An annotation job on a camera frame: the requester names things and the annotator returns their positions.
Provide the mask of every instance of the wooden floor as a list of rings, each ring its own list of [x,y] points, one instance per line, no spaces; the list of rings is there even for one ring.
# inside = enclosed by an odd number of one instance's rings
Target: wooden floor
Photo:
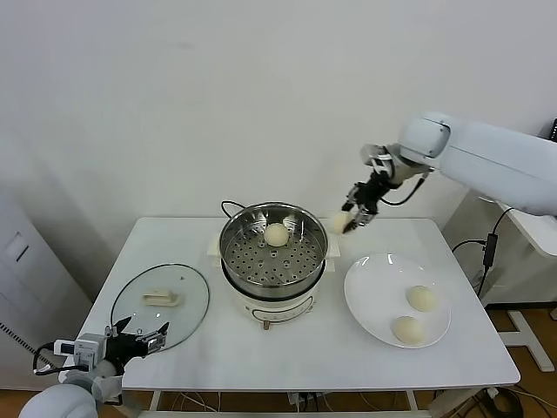
[[[547,354],[552,362],[557,365],[557,321],[553,321],[546,309],[533,309],[523,311],[528,323],[535,331],[546,349]],[[489,312],[493,323],[499,331],[513,331],[513,325],[507,317],[505,311]],[[514,362],[520,370],[522,379],[520,385],[527,391],[540,396],[541,398],[557,405],[557,373],[542,373],[536,366],[530,353],[524,347],[509,348]],[[144,406],[149,407],[151,393],[134,392],[133,396]],[[18,416],[22,406],[33,395],[31,392],[17,391],[0,391],[0,417],[15,418]],[[201,393],[207,405],[216,408],[218,406],[218,396],[214,393]],[[190,393],[189,396],[198,400],[198,397]],[[434,393],[432,391],[423,391],[416,393],[419,407],[425,408],[432,400]],[[331,393],[326,399],[331,408],[335,411],[369,411],[371,407],[366,405],[360,394],[355,393]],[[402,393],[396,396],[394,393],[375,393],[366,394],[366,399],[373,406],[379,409],[408,409],[406,397]],[[524,416],[526,418],[537,418],[548,416],[546,412],[536,403],[535,400],[521,396],[522,406],[524,408]],[[468,409],[470,412],[466,418],[480,418],[491,416],[485,409],[479,410],[473,401],[469,401],[468,405],[462,409],[460,415],[463,416]],[[192,401],[186,400],[178,393],[164,393],[161,404],[161,410],[183,410],[194,411],[203,410],[200,406]],[[557,409],[547,407],[552,417],[557,418]],[[315,411],[315,403],[308,403],[307,411]],[[323,400],[319,399],[319,410],[326,411],[327,406]],[[244,394],[231,393],[222,394],[221,411],[245,411],[245,412],[294,412],[287,401],[286,394]],[[100,412],[101,418],[121,418],[122,415],[112,407],[104,407]]]

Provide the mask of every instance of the robotic arm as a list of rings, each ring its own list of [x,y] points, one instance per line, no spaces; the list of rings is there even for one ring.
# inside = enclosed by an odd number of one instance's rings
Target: robotic arm
[[[83,334],[75,341],[56,340],[41,346],[33,359],[36,375],[65,373],[64,384],[37,394],[22,409],[20,418],[38,416],[97,418],[101,404],[122,405],[122,378],[125,365],[134,357],[156,353],[166,343],[166,322],[146,335],[123,333],[131,317],[106,327],[104,335]],[[70,357],[73,366],[37,369],[42,350]]]
[[[557,215],[557,144],[543,138],[428,113],[409,121],[398,144],[360,154],[372,174],[347,195],[342,211],[357,212],[343,233],[367,225],[389,191],[421,175],[415,192],[434,169],[522,212]]]

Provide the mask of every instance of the power cord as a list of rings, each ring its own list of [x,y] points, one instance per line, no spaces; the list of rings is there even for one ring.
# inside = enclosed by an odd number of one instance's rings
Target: power cord
[[[311,392],[313,402],[315,402],[315,411],[319,412],[319,403],[317,402],[317,392]]]
[[[220,209],[225,213],[225,215],[226,215],[228,218],[231,218],[232,215],[230,215],[230,214],[226,211],[225,205],[235,205],[235,206],[237,206],[237,207],[241,207],[242,209],[245,209],[245,206],[244,206],[244,205],[240,205],[238,202],[235,202],[235,201],[233,201],[233,200],[223,200],[222,202],[220,202]]]
[[[302,395],[302,399],[304,399],[304,409],[302,409],[302,412],[305,412],[307,410],[307,403],[308,403],[308,394],[307,392],[301,392],[300,393]]]
[[[453,253],[454,253],[459,247],[464,246],[465,244],[469,244],[469,243],[481,244],[481,245],[484,246],[484,248],[483,248],[484,257],[483,257],[483,260],[482,260],[482,264],[483,264],[483,267],[484,267],[484,272],[481,275],[480,285],[478,287],[478,291],[476,292],[478,297],[480,297],[480,295],[481,295],[481,291],[483,290],[484,284],[486,283],[487,273],[489,273],[489,269],[493,266],[493,260],[495,259],[495,250],[497,249],[497,239],[499,238],[499,235],[497,235],[497,227],[499,226],[500,222],[503,220],[505,215],[507,215],[507,213],[509,213],[512,210],[513,210],[513,208],[509,207],[505,211],[503,211],[503,213],[497,219],[497,222],[495,222],[495,226],[493,227],[493,230],[487,235],[486,240],[483,240],[483,239],[466,239],[466,240],[458,243],[453,248]]]
[[[451,250],[451,252],[454,253],[461,246],[464,246],[465,244],[471,244],[471,243],[481,244],[483,246],[486,244],[486,242],[483,239],[467,239],[466,241],[459,242],[456,246],[454,246],[453,249]]]
[[[385,203],[386,205],[389,205],[389,206],[404,205],[418,191],[418,189],[421,187],[421,185],[424,184],[424,182],[427,179],[427,176],[429,176],[429,172],[426,172],[426,173],[422,174],[421,177],[419,178],[418,182],[416,183],[416,185],[414,186],[414,188],[410,192],[410,194],[408,196],[406,196],[404,199],[402,199],[400,202],[389,202],[388,200],[385,200],[383,198],[381,198],[381,201],[383,203]]]
[[[519,397],[506,388],[497,388],[497,391],[499,392],[497,396],[501,396],[505,399],[509,410],[500,410],[498,406],[495,405],[495,401],[491,395],[484,395],[480,398],[480,402],[486,407],[487,412],[495,418],[523,418],[524,410],[522,409]]]
[[[37,348],[37,351],[33,354],[33,373],[36,376],[46,376],[47,374],[60,373],[66,370],[81,370],[82,372],[89,371],[89,368],[86,366],[51,367],[50,364],[47,364],[46,366],[38,369],[37,364],[41,358],[41,351],[43,350],[49,350],[53,352],[54,342],[47,342],[46,344],[43,344],[42,346]]]
[[[535,394],[531,394],[529,391],[525,390],[522,386],[520,385],[514,385],[516,386],[518,389],[520,389],[522,392],[518,391],[518,390],[514,390],[509,388],[508,390],[511,390],[513,392],[515,392],[516,394],[523,394],[525,396],[529,396],[532,399],[534,399],[536,402],[538,402],[538,405],[540,405],[540,407],[546,412],[546,415],[551,417],[551,413],[547,410],[547,408],[544,406],[544,403],[546,405],[548,405],[551,408],[557,408],[557,405],[554,405],[553,403],[549,403],[548,401],[546,401],[545,399],[540,398],[539,396],[536,396]]]

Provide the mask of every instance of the white wall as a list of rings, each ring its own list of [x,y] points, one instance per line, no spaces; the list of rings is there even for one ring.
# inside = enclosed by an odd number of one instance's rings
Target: white wall
[[[439,110],[555,117],[554,0],[4,0],[0,186],[89,294],[143,215],[223,198],[338,208],[365,142]],[[396,192],[403,196],[411,185]],[[441,226],[432,177],[389,216]]]

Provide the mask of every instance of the glass pot lid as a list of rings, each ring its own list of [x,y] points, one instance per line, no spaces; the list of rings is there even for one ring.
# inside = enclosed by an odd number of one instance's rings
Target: glass pot lid
[[[169,322],[163,351],[192,335],[208,306],[209,287],[200,272],[164,264],[145,270],[122,289],[112,306],[111,324],[131,317],[124,332],[148,334]]]

